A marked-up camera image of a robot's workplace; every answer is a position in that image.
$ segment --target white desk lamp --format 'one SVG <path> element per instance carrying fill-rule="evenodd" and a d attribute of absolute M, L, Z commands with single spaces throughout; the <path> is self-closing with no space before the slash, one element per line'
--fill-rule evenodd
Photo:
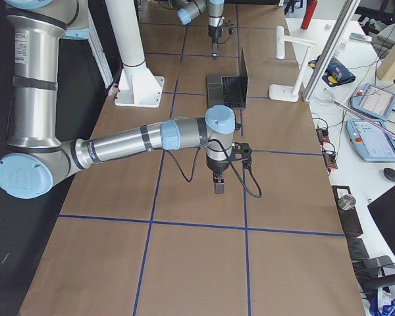
<path fill-rule="evenodd" d="M 285 58 L 285 42 L 290 41 L 292 43 L 302 44 L 307 46 L 305 55 L 303 58 L 300 72 L 298 73 L 296 83 L 294 86 L 281 86 L 279 84 L 271 84 L 269 86 L 269 97 L 274 100 L 296 102 L 298 100 L 298 92 L 303 81 L 303 75 L 309 62 L 310 51 L 313 46 L 316 46 L 315 41 L 309 41 L 302 38 L 293 38 L 292 36 L 284 35 L 284 28 L 282 26 L 276 27 L 276 57 L 278 59 Z"/>

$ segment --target white desk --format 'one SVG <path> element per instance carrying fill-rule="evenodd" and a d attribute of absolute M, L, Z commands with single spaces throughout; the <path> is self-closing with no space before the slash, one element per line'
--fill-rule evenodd
<path fill-rule="evenodd" d="M 313 40 L 318 43 L 318 46 L 314 47 L 312 51 L 312 59 L 316 59 L 317 56 L 321 54 L 335 21 L 312 20 L 308 30 L 302 30 L 300 28 L 301 23 L 302 20 L 299 18 L 287 18 L 287 25 L 291 36 Z M 343 37 L 345 47 L 340 46 L 340 48 L 338 48 L 339 54 L 337 58 L 348 68 L 370 65 L 377 58 L 377 54 L 369 43 L 349 40 L 348 36 L 351 32 L 362 34 L 361 28 L 356 21 L 350 22 L 347 32 Z M 298 44 L 293 44 L 293 46 L 297 60 L 301 63 L 305 53 L 305 47 Z M 322 95 L 321 92 L 326 88 L 334 94 L 337 101 L 347 104 L 348 98 L 360 84 L 366 82 L 375 83 L 374 65 L 370 68 L 364 67 L 354 69 L 351 70 L 351 72 L 353 72 L 357 78 L 355 82 L 330 88 L 320 80 L 313 95 Z M 303 79 L 304 85 L 307 84 L 312 73 L 313 71 L 310 68 L 306 71 L 305 78 Z M 376 85 L 380 87 L 387 87 L 391 84 L 392 82 L 382 82 L 379 79 L 376 81 Z M 395 92 L 395 86 L 390 86 L 387 89 Z M 312 97 L 310 108 L 312 112 L 317 113 L 322 119 L 325 119 L 329 125 L 337 124 L 342 120 L 342 109 L 336 105 L 325 105 Z M 346 120 L 351 118 L 356 119 L 355 116 L 347 113 Z M 395 122 L 395 113 L 392 113 L 389 119 Z M 388 129 L 395 132 L 395 124 L 389 122 L 385 124 Z M 395 183 L 388 181 L 382 173 L 385 167 L 395 169 L 395 163 L 366 163 L 362 161 L 350 143 L 346 135 L 345 127 L 343 127 L 341 135 L 340 126 L 330 128 L 329 137 L 337 149 L 340 143 L 337 160 L 338 170 L 331 172 L 329 177 L 330 183 L 332 185 L 349 186 L 353 196 L 357 199 L 357 214 L 364 231 L 362 238 L 370 257 L 389 255 L 395 262 L 394 255 L 381 236 L 367 208 L 367 204 L 369 204 L 371 200 L 376 199 L 395 185 Z"/>

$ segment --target table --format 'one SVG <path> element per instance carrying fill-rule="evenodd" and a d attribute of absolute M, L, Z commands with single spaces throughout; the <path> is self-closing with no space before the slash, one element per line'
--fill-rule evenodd
<path fill-rule="evenodd" d="M 263 197 L 245 194 L 231 171 L 215 195 L 204 155 L 190 184 L 161 151 L 93 166 L 72 183 L 20 314 L 361 315 L 309 105 L 267 98 L 270 83 L 298 73 L 294 52 L 275 59 L 282 8 L 226 5 L 238 29 L 213 61 L 207 17 L 185 27 L 146 4 L 140 30 L 148 67 L 165 77 L 161 104 L 109 98 L 92 137 L 204 115 L 206 76 L 237 75 L 243 47 L 250 86 L 234 140 L 254 150 Z M 190 166 L 194 151 L 174 154 Z M 248 175 L 246 184 L 254 189 Z"/>
<path fill-rule="evenodd" d="M 334 26 L 334 20 L 312 20 L 308 30 L 302 30 L 300 25 L 302 20 L 299 18 L 287 18 L 287 25 L 292 36 L 314 40 L 318 43 L 313 48 L 312 57 L 316 59 L 321 53 L 327 38 Z M 346 33 L 344 34 L 342 45 L 337 50 L 337 58 L 348 68 L 357 68 L 359 66 L 370 65 L 376 61 L 377 54 L 369 43 L 351 41 L 348 36 L 351 32 L 362 34 L 361 27 L 356 21 L 351 21 Z M 300 62 L 305 53 L 305 47 L 293 44 L 297 60 Z M 322 91 L 327 88 L 328 91 L 335 95 L 337 101 L 346 104 L 348 98 L 353 94 L 356 88 L 362 83 L 375 83 L 375 66 L 351 69 L 357 79 L 351 84 L 329 88 L 323 81 L 317 84 L 314 96 L 310 101 L 310 109 L 317 113 L 322 119 L 325 119 L 329 125 L 339 123 L 342 119 L 342 109 L 331 104 L 324 104 L 318 100 L 322 98 Z M 312 70 L 308 69 L 303 84 L 307 84 Z M 388 90 L 395 92 L 395 86 L 392 82 L 383 82 L 376 80 L 376 85 L 387 87 Z M 350 113 L 346 119 L 357 118 Z M 390 120 L 395 122 L 395 113 L 390 115 Z M 387 123 L 386 127 L 395 132 L 395 124 Z M 395 257 L 390 251 L 388 245 L 381 236 L 374 221 L 372 220 L 367 205 L 370 201 L 378 198 L 385 191 L 391 188 L 395 183 L 388 181 L 382 174 L 385 167 L 395 169 L 392 163 L 366 163 L 362 161 L 354 150 L 345 131 L 340 133 L 340 127 L 334 127 L 329 130 L 331 142 L 337 146 L 340 144 L 338 153 L 338 170 L 332 171 L 329 176 L 332 185 L 349 186 L 352 194 L 357 199 L 356 209 L 361 222 L 364 234 L 362 236 L 364 244 L 370 257 L 389 255 L 395 262 Z"/>

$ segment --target cable connector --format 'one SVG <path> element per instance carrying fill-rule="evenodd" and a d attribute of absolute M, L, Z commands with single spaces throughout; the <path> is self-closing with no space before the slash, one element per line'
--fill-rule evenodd
<path fill-rule="evenodd" d="M 250 170 L 251 169 L 251 158 L 247 161 L 243 161 L 243 168 Z"/>
<path fill-rule="evenodd" d="M 329 143 L 329 131 L 328 128 L 316 128 L 317 139 L 321 145 L 323 143 Z"/>
<path fill-rule="evenodd" d="M 327 153 L 326 151 L 322 152 L 323 161 L 325 162 L 325 166 L 329 172 L 338 169 L 338 165 L 336 164 L 336 155 L 333 153 Z"/>

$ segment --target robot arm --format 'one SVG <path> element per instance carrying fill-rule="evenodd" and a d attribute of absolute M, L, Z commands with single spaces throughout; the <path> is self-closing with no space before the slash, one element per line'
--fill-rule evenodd
<path fill-rule="evenodd" d="M 250 163 L 250 149 L 244 155 L 244 151 L 232 146 L 235 116 L 223 105 L 210 108 L 204 118 L 178 118 L 102 138 L 61 143 L 55 137 L 58 44 L 69 24 L 81 24 L 78 18 L 85 15 L 80 14 L 79 4 L 87 2 L 7 3 L 12 5 L 7 9 L 7 18 L 15 28 L 14 130 L 7 140 L 14 153 L 0 160 L 0 187 L 8 194 L 35 198 L 93 164 L 156 148 L 206 147 L 215 193 L 223 192 L 223 172 L 232 161 L 239 160 L 237 154 L 247 155 L 240 160 Z M 221 23 L 222 16 L 217 18 L 214 23 Z"/>
<path fill-rule="evenodd" d="M 206 112 L 205 117 L 178 118 L 102 138 L 78 139 L 65 142 L 60 150 L 49 153 L 11 153 L 0 160 L 0 187 L 17 198 L 36 198 L 65 178 L 96 163 L 156 148 L 206 147 L 207 165 L 218 177 L 215 193 L 222 193 L 222 173 L 228 168 L 228 160 L 233 154 L 234 127 L 232 110 L 216 105 Z"/>
<path fill-rule="evenodd" d="M 169 5 L 177 9 L 177 15 L 182 23 L 188 24 L 201 13 L 208 10 L 208 35 L 212 39 L 212 57 L 217 58 L 219 38 L 224 29 L 224 0 L 168 0 Z"/>

